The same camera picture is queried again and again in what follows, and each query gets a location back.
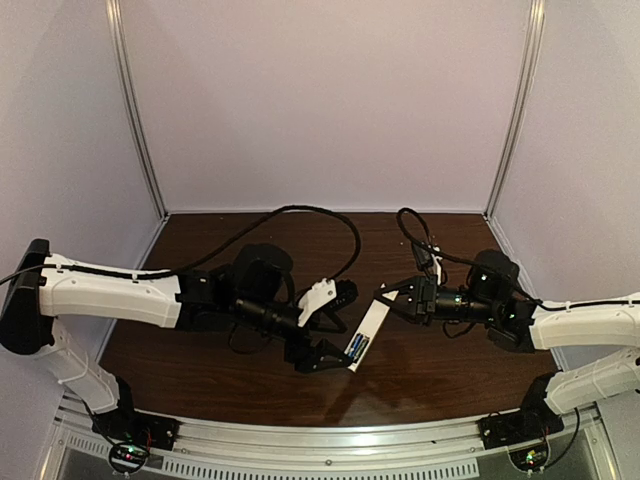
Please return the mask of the blue AAA battery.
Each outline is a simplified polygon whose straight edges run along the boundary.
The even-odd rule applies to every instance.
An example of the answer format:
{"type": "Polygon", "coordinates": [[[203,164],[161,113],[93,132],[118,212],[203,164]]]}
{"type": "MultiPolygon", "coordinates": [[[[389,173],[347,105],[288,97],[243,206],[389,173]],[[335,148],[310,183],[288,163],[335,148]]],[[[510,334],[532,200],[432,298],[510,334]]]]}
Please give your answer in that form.
{"type": "Polygon", "coordinates": [[[363,335],[362,335],[362,334],[356,334],[356,335],[352,338],[352,340],[351,340],[351,342],[350,342],[350,344],[348,345],[348,348],[347,348],[347,350],[346,350],[346,354],[347,354],[349,357],[353,357],[353,356],[355,355],[355,352],[356,352],[356,350],[358,349],[359,344],[361,343],[362,339],[363,339],[363,335]]]}

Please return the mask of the white remote control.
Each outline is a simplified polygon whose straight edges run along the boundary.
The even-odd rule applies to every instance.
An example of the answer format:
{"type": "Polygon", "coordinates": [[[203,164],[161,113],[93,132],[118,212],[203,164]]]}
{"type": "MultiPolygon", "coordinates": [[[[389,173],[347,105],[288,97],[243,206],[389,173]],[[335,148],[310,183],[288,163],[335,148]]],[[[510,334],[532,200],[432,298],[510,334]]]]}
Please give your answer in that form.
{"type": "MultiPolygon", "coordinates": [[[[380,328],[382,327],[387,315],[389,313],[389,308],[386,307],[384,304],[382,304],[381,302],[373,299],[371,304],[369,305],[367,311],[365,312],[362,320],[360,321],[355,333],[353,334],[352,338],[356,335],[356,334],[362,334],[363,338],[364,337],[368,337],[370,339],[370,342],[367,346],[366,351],[364,352],[364,354],[362,355],[362,357],[359,359],[359,361],[357,363],[353,363],[351,366],[349,366],[347,369],[350,370],[352,373],[356,373],[359,366],[362,364],[365,356],[367,355],[377,333],[379,332],[380,328]]],[[[348,348],[348,345],[350,344],[351,340],[348,342],[344,352],[346,353],[346,350],[348,348]]]]}

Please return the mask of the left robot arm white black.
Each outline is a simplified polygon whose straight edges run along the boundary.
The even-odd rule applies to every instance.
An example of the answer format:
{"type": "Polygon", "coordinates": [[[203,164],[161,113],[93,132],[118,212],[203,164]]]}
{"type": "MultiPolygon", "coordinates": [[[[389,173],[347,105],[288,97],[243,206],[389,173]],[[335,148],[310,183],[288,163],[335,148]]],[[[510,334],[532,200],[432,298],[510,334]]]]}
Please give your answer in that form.
{"type": "Polygon", "coordinates": [[[130,418],[133,402],[125,381],[90,359],[56,320],[77,315],[114,318],[186,332],[222,331],[240,325],[283,341],[285,360],[299,373],[351,365],[331,342],[314,341],[316,318],[327,315],[336,332],[345,325],[334,311],[357,295],[347,280],[322,279],[301,298],[294,292],[293,261],[270,244],[248,244],[235,260],[210,271],[111,269],[52,254],[44,239],[31,242],[8,286],[1,310],[1,344],[44,361],[89,411],[130,418]]]}

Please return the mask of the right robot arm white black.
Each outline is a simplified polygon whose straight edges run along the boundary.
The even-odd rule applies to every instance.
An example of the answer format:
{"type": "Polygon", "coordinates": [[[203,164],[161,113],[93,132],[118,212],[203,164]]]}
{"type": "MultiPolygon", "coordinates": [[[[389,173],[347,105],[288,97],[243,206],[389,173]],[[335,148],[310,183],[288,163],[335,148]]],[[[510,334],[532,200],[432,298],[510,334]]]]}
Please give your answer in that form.
{"type": "Polygon", "coordinates": [[[428,326],[480,324],[499,348],[534,353],[569,346],[614,346],[616,352],[587,365],[534,380],[521,408],[559,417],[584,404],[639,387],[639,296],[544,303],[517,283],[519,267],[497,250],[469,262],[465,285],[452,289],[435,272],[444,254],[417,247],[420,275],[378,289],[374,297],[405,321],[428,326]]]}

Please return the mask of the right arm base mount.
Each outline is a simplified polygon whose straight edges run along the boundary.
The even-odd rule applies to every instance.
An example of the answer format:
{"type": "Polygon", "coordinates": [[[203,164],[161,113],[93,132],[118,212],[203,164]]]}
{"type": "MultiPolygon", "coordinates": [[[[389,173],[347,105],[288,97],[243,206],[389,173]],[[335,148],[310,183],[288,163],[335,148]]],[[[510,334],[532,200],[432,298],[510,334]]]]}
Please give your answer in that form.
{"type": "Polygon", "coordinates": [[[477,422],[485,450],[504,447],[519,472],[542,473],[551,460],[549,436],[564,429],[562,419],[536,409],[494,412],[477,422]]]}

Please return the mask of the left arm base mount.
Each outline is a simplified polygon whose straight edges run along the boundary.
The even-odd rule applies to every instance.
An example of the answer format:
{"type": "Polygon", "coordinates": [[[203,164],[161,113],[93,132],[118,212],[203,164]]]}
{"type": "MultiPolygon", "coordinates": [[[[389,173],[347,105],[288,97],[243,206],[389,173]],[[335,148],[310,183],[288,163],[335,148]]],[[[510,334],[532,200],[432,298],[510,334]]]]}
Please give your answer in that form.
{"type": "Polygon", "coordinates": [[[170,417],[120,410],[97,414],[88,410],[92,430],[110,445],[107,462],[120,475],[139,472],[153,449],[171,451],[181,423],[170,417]]]}

